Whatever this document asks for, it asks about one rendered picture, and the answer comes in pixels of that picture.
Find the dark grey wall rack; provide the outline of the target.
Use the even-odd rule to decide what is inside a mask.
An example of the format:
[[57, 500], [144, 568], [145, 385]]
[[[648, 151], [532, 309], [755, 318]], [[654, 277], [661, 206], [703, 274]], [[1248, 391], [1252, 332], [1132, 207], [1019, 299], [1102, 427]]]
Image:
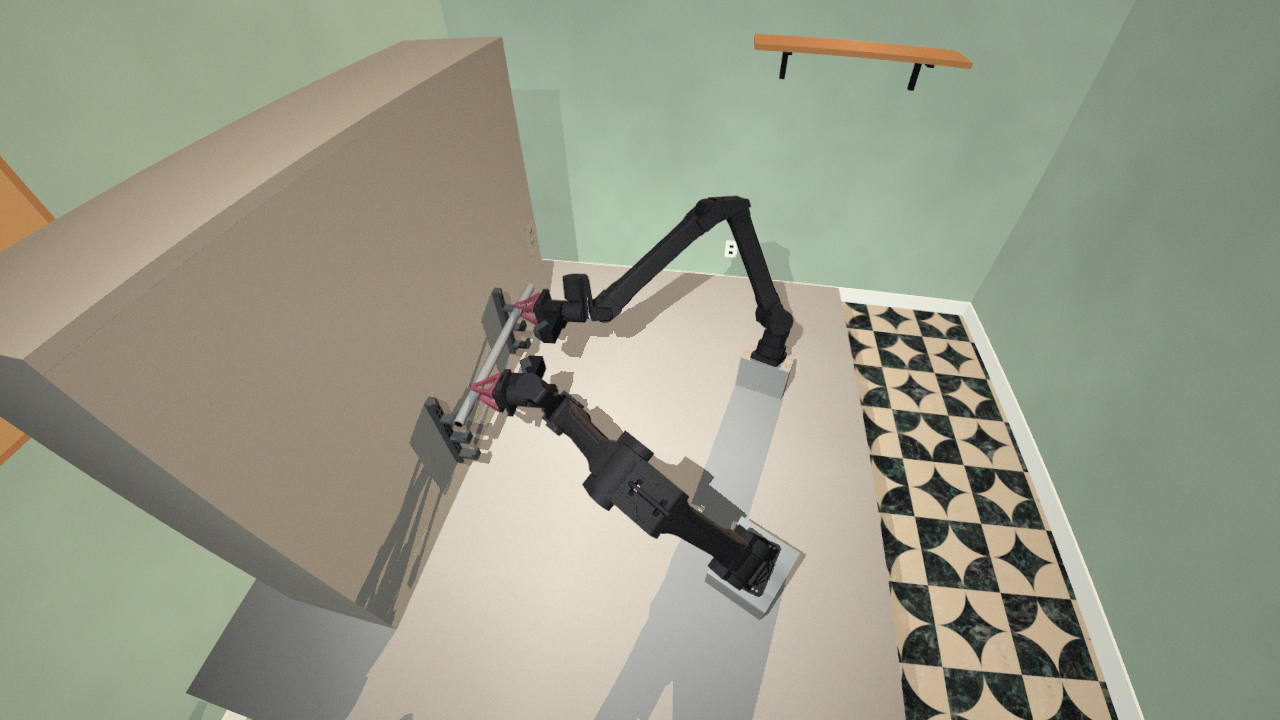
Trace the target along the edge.
[[[503, 297], [503, 293], [502, 293], [500, 288], [494, 288], [492, 291], [492, 296], [494, 299], [494, 302], [495, 302], [495, 306], [497, 306], [497, 313], [498, 313], [498, 316], [500, 319], [500, 325], [502, 325], [502, 329], [503, 329], [503, 327], [506, 325], [506, 322], [509, 318], [508, 313], [512, 313], [512, 310], [515, 309], [513, 307], [515, 305], [513, 304], [506, 304], [506, 300]], [[522, 320], [521, 324], [516, 323], [513, 331], [522, 331], [524, 332], [526, 329], [526, 327], [527, 327], [526, 322]], [[527, 338], [526, 341], [517, 341], [517, 340], [515, 340], [513, 331], [512, 331], [512, 333], [509, 334], [509, 338], [506, 342], [507, 346], [508, 346], [508, 348], [509, 348], [509, 354], [516, 354], [518, 348], [530, 348], [530, 346], [531, 346], [530, 338]], [[435, 423], [436, 429], [440, 432], [442, 438], [445, 441], [445, 445], [451, 450], [451, 454], [453, 455], [456, 462], [465, 462], [463, 457], [477, 460], [479, 456], [480, 456], [480, 454], [481, 454], [481, 451], [480, 451], [479, 447], [475, 447], [475, 448], [462, 448], [462, 446], [460, 445], [460, 443], [470, 445], [471, 439], [474, 438], [471, 430], [466, 430], [466, 433], [454, 432], [452, 429], [452, 427], [451, 427], [451, 425], [454, 425], [453, 424], [453, 419], [457, 416], [457, 414], [456, 415], [454, 414], [443, 413], [442, 406], [438, 402], [436, 397], [428, 397], [428, 400], [426, 400], [426, 402], [424, 405], [428, 409], [428, 413], [430, 414], [430, 416], [433, 418], [433, 421]]]

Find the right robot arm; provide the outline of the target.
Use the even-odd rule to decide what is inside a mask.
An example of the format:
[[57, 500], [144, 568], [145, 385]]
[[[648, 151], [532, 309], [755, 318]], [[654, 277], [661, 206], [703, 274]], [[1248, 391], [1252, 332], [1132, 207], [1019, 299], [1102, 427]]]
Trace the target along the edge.
[[[612, 322], [614, 316], [622, 313], [621, 309], [648, 282], [675, 260], [684, 249], [687, 249], [692, 241], [710, 231], [716, 224], [726, 220], [730, 224], [733, 240], [742, 258], [742, 264], [753, 284], [758, 306], [755, 311], [756, 322], [767, 329], [762, 340], [758, 341], [751, 357], [771, 366], [778, 366], [787, 356], [785, 342], [794, 325], [794, 316], [785, 310], [774, 290], [749, 208], [751, 208], [749, 199], [739, 196], [701, 199], [673, 231], [666, 234], [625, 275], [614, 281], [607, 290], [603, 290], [596, 299], [593, 299], [588, 274], [563, 275], [564, 299], [568, 300], [564, 304], [564, 315], [562, 315], [563, 302], [547, 301], [541, 307], [545, 320], [534, 327], [532, 332], [535, 337], [541, 340], [543, 343], [556, 345], [561, 331], [564, 329], [568, 322], [585, 323], [589, 319], [589, 314], [591, 316], [591, 311], [593, 322]], [[607, 293], [608, 296], [605, 296]], [[590, 297], [590, 306], [588, 297]], [[564, 320], [562, 316], [564, 316]]]

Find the tan wall panel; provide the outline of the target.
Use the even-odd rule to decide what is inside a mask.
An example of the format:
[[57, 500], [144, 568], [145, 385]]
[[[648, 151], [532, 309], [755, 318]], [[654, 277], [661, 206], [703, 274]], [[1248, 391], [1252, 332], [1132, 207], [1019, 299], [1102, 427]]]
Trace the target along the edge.
[[[0, 416], [291, 600], [397, 629], [547, 290], [502, 37], [404, 40], [0, 252]], [[532, 296], [531, 295], [531, 296]]]

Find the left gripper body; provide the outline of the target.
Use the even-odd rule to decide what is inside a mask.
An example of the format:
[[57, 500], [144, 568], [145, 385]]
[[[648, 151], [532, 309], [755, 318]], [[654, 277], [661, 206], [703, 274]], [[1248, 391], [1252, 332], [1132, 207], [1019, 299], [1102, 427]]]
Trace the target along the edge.
[[511, 369], [504, 369], [504, 372], [500, 373], [500, 375], [499, 375], [499, 378], [497, 380], [497, 386], [494, 387], [494, 389], [492, 392], [493, 398], [495, 400], [499, 411], [504, 413], [504, 410], [507, 410], [507, 413], [508, 413], [507, 416], [515, 416], [515, 411], [516, 411], [517, 407], [513, 406], [513, 405], [522, 406], [522, 407], [531, 407], [531, 405], [530, 405], [529, 401], [518, 397], [518, 395], [516, 392], [516, 386], [509, 386], [508, 384], [508, 380], [509, 380], [511, 375], [512, 375]]

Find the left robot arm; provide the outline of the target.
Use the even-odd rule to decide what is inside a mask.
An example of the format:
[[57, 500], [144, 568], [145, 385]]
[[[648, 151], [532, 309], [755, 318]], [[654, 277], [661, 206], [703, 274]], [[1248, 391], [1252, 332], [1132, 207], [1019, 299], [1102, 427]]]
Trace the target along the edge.
[[[774, 568], [778, 557], [780, 544], [746, 530], [740, 524], [732, 530], [717, 525], [710, 519], [707, 520], [701, 512], [689, 505], [689, 495], [668, 478], [662, 477], [655, 468], [649, 466], [648, 461], [654, 455], [650, 448], [646, 448], [627, 430], [617, 441], [608, 439], [593, 424], [591, 416], [582, 409], [582, 404], [573, 400], [566, 391], [558, 395], [556, 384], [548, 384], [543, 380], [547, 372], [543, 356], [529, 355], [518, 363], [522, 364], [520, 364], [522, 373], [512, 373], [508, 384], [516, 386], [517, 395], [527, 400], [531, 407], [541, 407], [544, 413], [541, 419], [547, 421], [545, 425], [550, 430], [557, 436], [563, 434], [564, 430], [568, 433], [568, 437], [588, 459], [589, 471], [591, 471], [582, 482], [582, 487], [602, 509], [611, 511], [613, 506], [618, 507], [648, 536], [654, 538], [666, 533], [678, 536], [714, 556], [708, 568], [721, 579], [739, 591], [746, 591], [756, 597], [762, 596], [771, 577], [769, 571]], [[534, 401], [538, 405], [534, 405]], [[768, 562], [768, 566], [764, 561]], [[756, 568], [756, 565], [759, 566]], [[755, 573], [755, 570], [758, 571]], [[758, 579], [759, 582], [756, 582]], [[763, 582], [764, 579], [767, 580]]]

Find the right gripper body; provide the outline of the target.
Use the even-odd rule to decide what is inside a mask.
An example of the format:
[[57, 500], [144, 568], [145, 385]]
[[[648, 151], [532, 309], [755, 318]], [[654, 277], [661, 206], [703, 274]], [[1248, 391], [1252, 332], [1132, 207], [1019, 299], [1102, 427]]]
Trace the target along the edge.
[[550, 301], [550, 302], [563, 302], [562, 315], [564, 315], [564, 304], [567, 302], [567, 300], [550, 300], [550, 292], [549, 292], [549, 290], [541, 290], [541, 293], [539, 295], [536, 302], [532, 306], [532, 311], [534, 311], [534, 314], [535, 314], [535, 316], [538, 319], [538, 324], [545, 320], [544, 316], [543, 316], [543, 313], [541, 313], [541, 307], [543, 307], [543, 305], [547, 301]]

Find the grey metal bar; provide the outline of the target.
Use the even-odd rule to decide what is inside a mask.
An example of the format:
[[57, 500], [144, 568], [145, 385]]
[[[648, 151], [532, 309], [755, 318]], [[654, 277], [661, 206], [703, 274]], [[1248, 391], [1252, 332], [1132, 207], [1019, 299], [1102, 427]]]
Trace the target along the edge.
[[[534, 284], [530, 284], [530, 283], [526, 284], [524, 292], [521, 293], [521, 296], [518, 299], [518, 302], [524, 301], [525, 299], [530, 299], [530, 296], [531, 296], [531, 293], [532, 293], [534, 290], [535, 290]], [[513, 311], [509, 314], [509, 318], [506, 322], [506, 325], [500, 331], [500, 334], [497, 338], [495, 345], [493, 346], [490, 354], [488, 355], [486, 361], [484, 363], [484, 365], [483, 365], [481, 370], [479, 372], [477, 378], [476, 378], [476, 380], [474, 383], [476, 383], [479, 380], [485, 380], [490, 375], [493, 368], [497, 364], [498, 357], [500, 356], [502, 350], [506, 346], [507, 340], [509, 338], [509, 334], [515, 329], [516, 323], [518, 322], [518, 316], [521, 315], [521, 313], [524, 313], [524, 310], [520, 310], [518, 307], [515, 307]], [[453, 421], [454, 427], [460, 427], [460, 428], [465, 427], [465, 423], [467, 421], [468, 415], [472, 411], [474, 405], [476, 404], [479, 395], [480, 393], [475, 392], [474, 389], [468, 391], [468, 395], [465, 398], [465, 402], [460, 407], [460, 413], [454, 418], [454, 421]]]

